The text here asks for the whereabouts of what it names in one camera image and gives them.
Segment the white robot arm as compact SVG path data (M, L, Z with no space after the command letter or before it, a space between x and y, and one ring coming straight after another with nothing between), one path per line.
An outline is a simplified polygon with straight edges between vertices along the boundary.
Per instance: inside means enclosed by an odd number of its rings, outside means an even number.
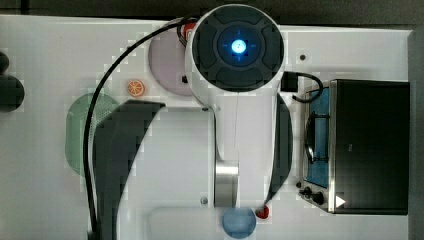
M129 100L96 127L90 240L252 240L291 167L284 49L257 8L203 15L185 47L188 95Z

